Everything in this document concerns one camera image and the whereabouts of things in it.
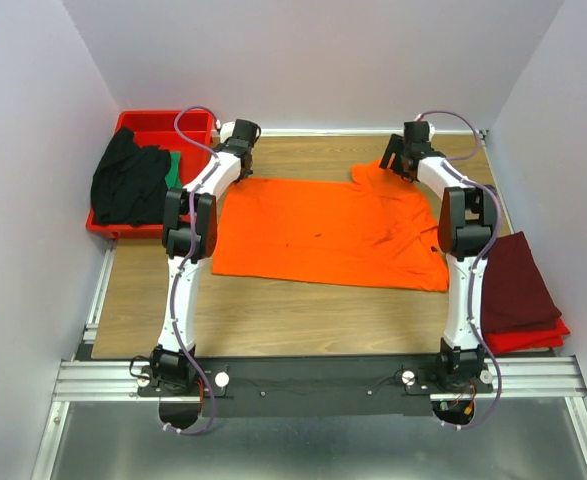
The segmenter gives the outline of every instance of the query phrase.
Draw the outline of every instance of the folded cloth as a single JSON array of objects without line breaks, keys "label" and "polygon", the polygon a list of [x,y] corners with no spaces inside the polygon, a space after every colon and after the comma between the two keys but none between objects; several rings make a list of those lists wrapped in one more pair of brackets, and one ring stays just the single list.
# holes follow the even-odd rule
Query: folded cloth
[{"label": "folded cloth", "polygon": [[562,319],[558,318],[555,321],[555,326],[551,329],[487,333],[484,338],[493,353],[501,354],[531,348],[561,347],[564,344],[562,335],[569,335],[570,333]]},{"label": "folded cloth", "polygon": [[426,197],[378,165],[352,167],[353,183],[249,178],[232,185],[213,273],[446,291]]},{"label": "folded cloth", "polygon": [[549,330],[561,315],[524,233],[498,238],[489,253],[482,284],[482,332]]},{"label": "folded cloth", "polygon": [[133,132],[120,128],[93,175],[91,207],[95,223],[162,223],[171,155],[158,146],[139,147]]}]

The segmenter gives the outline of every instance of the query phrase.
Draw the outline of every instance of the orange shirt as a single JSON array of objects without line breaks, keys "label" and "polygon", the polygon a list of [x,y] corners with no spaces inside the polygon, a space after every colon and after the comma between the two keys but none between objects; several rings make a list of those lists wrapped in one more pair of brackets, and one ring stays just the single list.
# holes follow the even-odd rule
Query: orange shirt
[{"label": "orange shirt", "polygon": [[213,273],[447,291],[426,197],[378,165],[353,166],[353,183],[248,178],[233,184]]}]

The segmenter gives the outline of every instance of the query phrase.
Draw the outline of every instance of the wooden table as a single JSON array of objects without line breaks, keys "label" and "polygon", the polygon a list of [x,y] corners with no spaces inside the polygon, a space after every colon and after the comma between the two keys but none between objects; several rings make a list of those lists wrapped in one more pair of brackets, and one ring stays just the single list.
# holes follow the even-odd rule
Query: wooden table
[{"label": "wooden table", "polygon": [[[253,152],[259,177],[350,181],[351,165],[384,152],[384,137],[266,137]],[[436,137],[449,156],[470,136]],[[484,152],[457,165],[494,183]],[[440,202],[423,185],[434,215]],[[502,233],[508,233],[504,225]],[[157,343],[168,290],[159,240],[118,242],[93,358],[148,355]],[[412,290],[343,287],[202,274],[196,317],[201,356],[418,353],[439,349],[448,297]]]}]

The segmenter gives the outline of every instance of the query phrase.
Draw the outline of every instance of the dark red cloth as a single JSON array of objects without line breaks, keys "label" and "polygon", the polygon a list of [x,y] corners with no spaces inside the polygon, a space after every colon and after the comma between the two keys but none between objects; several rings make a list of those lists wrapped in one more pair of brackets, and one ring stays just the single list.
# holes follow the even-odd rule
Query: dark red cloth
[{"label": "dark red cloth", "polygon": [[530,332],[487,333],[484,338],[493,353],[501,354],[530,348],[561,347],[564,344],[562,335],[570,333],[562,319],[558,318],[552,329]]},{"label": "dark red cloth", "polygon": [[498,238],[482,283],[482,332],[553,330],[561,316],[524,233]]}]

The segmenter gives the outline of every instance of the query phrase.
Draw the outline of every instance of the cable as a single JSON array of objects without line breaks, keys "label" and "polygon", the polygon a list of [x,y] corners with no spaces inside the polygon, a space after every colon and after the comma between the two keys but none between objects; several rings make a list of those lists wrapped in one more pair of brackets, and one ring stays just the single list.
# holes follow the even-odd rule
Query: cable
[{"label": "cable", "polygon": [[500,201],[498,200],[497,196],[493,193],[493,191],[490,188],[488,188],[486,185],[482,185],[480,183],[469,180],[467,177],[465,177],[460,172],[458,172],[455,168],[453,168],[453,166],[449,163],[450,161],[454,161],[454,160],[466,160],[466,159],[474,156],[477,152],[479,152],[480,147],[482,145],[482,142],[480,140],[480,135],[477,132],[476,128],[471,124],[471,122],[469,122],[462,115],[459,115],[455,112],[450,112],[448,110],[429,110],[428,112],[424,112],[424,113],[421,113],[420,115],[418,115],[416,120],[422,120],[427,115],[432,115],[432,114],[444,114],[444,115],[452,115],[454,117],[457,117],[460,120],[462,120],[464,123],[466,123],[466,125],[468,125],[468,127],[473,132],[473,137],[475,138],[475,146],[473,147],[473,151],[468,155],[462,155],[462,156],[458,156],[458,157],[447,157],[445,160],[442,160],[441,166],[444,168],[444,170],[446,170],[447,173],[449,173],[449,175],[454,177],[460,183],[463,183],[463,184],[471,186],[471,187],[479,188],[484,193],[486,193],[488,195],[488,197],[491,199],[491,201],[493,202],[493,204],[495,205],[495,211],[497,212],[497,218],[495,220],[495,229],[493,230],[493,234],[491,235],[491,238],[489,239],[487,244],[484,246],[484,248],[480,251],[480,253],[477,255],[477,257],[475,258],[475,261],[471,265],[471,273],[469,275],[469,293],[468,293],[468,297],[467,297],[467,309],[469,312],[468,321],[471,325],[471,330],[473,332],[473,335],[475,336],[477,341],[480,343],[480,345],[482,345],[482,348],[484,348],[486,353],[491,358],[493,365],[495,366],[495,372],[496,372],[496,376],[497,376],[497,389],[495,391],[495,398],[493,399],[493,403],[488,408],[488,410],[484,413],[484,415],[482,415],[477,421],[474,421],[473,423],[470,423],[468,425],[453,425],[458,430],[462,430],[462,429],[467,430],[469,428],[474,428],[474,427],[484,423],[486,421],[486,419],[488,419],[493,414],[493,412],[497,408],[497,405],[500,401],[500,398],[502,397],[502,371],[500,370],[500,365],[497,362],[497,358],[495,358],[495,355],[493,354],[493,352],[491,351],[489,346],[486,344],[486,342],[482,338],[482,335],[480,334],[477,327],[473,323],[473,321],[475,320],[475,315],[473,313],[473,287],[475,285],[475,280],[476,280],[477,266],[480,263],[480,260],[482,260],[488,256],[489,251],[491,250],[491,248],[493,247],[493,245],[497,241],[497,236],[502,228],[502,208],[500,207]]},{"label": "cable", "polygon": [[460,393],[457,397],[455,397],[455,399],[451,400],[451,402],[449,403],[449,408],[457,405],[458,403],[460,403],[460,399],[466,395],[466,391],[469,389],[469,387],[473,384],[472,380],[469,380],[469,383],[466,384],[466,386],[464,387],[464,390],[462,390],[462,393]]},{"label": "cable", "polygon": [[151,361],[145,357],[144,355],[136,355],[131,359],[131,362],[129,363],[129,375],[131,375],[133,378],[137,378],[139,380],[150,380],[151,377],[149,377],[146,373],[143,374],[137,374],[137,373],[133,373],[133,364],[137,361],[137,360],[144,360],[147,363],[150,363]]},{"label": "cable", "polygon": [[473,125],[471,125],[471,122],[469,122],[462,115],[459,115],[459,114],[457,114],[455,112],[451,112],[449,110],[429,110],[428,112],[420,113],[415,118],[415,121],[420,121],[424,117],[426,117],[427,115],[433,115],[433,114],[436,114],[436,113],[441,113],[442,115],[451,115],[453,117],[459,118],[464,123],[466,123],[466,125],[471,129],[471,132],[473,132],[473,137],[475,137],[475,146],[473,147],[473,151],[471,153],[469,153],[468,155],[460,155],[460,156],[457,156],[457,157],[448,157],[447,159],[450,162],[455,161],[455,160],[466,160],[468,158],[473,157],[477,152],[480,151],[480,147],[482,146],[482,142],[480,140],[480,134],[477,132],[477,130],[475,129],[475,127],[473,127]]},{"label": "cable", "polygon": [[194,106],[194,107],[185,108],[184,110],[182,110],[180,113],[177,114],[177,116],[175,117],[175,120],[173,121],[173,128],[175,129],[175,132],[182,139],[184,139],[186,142],[190,143],[191,145],[195,145],[196,147],[201,148],[202,150],[208,152],[215,159],[215,163],[213,164],[213,167],[211,168],[211,170],[202,178],[200,183],[197,184],[195,186],[195,188],[193,188],[193,190],[191,190],[189,192],[189,216],[190,216],[190,224],[191,224],[191,239],[192,239],[192,241],[191,241],[191,246],[189,247],[189,251],[184,256],[184,259],[182,260],[182,262],[180,262],[180,265],[178,267],[178,272],[175,274],[175,278],[173,279],[173,283],[171,285],[171,294],[169,297],[170,298],[169,311],[171,314],[171,320],[173,322],[172,326],[173,326],[173,333],[175,334],[175,338],[177,339],[177,341],[180,345],[180,348],[182,349],[182,352],[184,353],[184,356],[189,361],[189,363],[193,366],[193,368],[195,368],[195,371],[198,373],[198,375],[200,376],[200,378],[204,382],[204,385],[206,386],[206,388],[209,391],[209,397],[211,399],[211,414],[209,416],[209,420],[206,422],[206,425],[204,425],[204,427],[197,429],[197,430],[194,430],[194,431],[190,431],[190,432],[186,432],[182,429],[175,428],[170,424],[165,425],[165,428],[172,430],[180,435],[198,435],[200,433],[207,432],[211,428],[211,426],[213,425],[213,421],[215,420],[215,416],[217,414],[217,402],[215,400],[215,393],[213,392],[213,387],[211,386],[211,382],[209,381],[208,377],[206,376],[206,373],[204,373],[204,370],[202,369],[202,367],[200,367],[200,365],[195,361],[195,358],[193,358],[193,356],[189,353],[187,346],[184,344],[184,340],[182,340],[182,337],[180,336],[180,330],[177,325],[177,318],[175,318],[175,293],[177,291],[177,284],[180,280],[180,277],[182,276],[182,272],[184,272],[184,266],[186,265],[186,262],[189,261],[189,259],[195,253],[195,221],[196,221],[195,193],[200,188],[202,188],[204,182],[206,182],[206,180],[208,180],[211,177],[211,175],[213,175],[215,170],[217,170],[217,167],[219,167],[219,165],[220,165],[220,157],[218,156],[218,154],[215,150],[213,150],[212,148],[210,148],[207,145],[196,142],[195,140],[187,137],[184,133],[182,133],[180,131],[179,122],[180,122],[180,119],[182,118],[182,116],[185,113],[190,112],[191,110],[195,110],[195,109],[200,109],[200,110],[204,110],[204,111],[208,112],[210,115],[213,116],[213,120],[215,122],[217,122],[217,117],[215,116],[215,114],[211,110],[209,110],[206,107]]}]

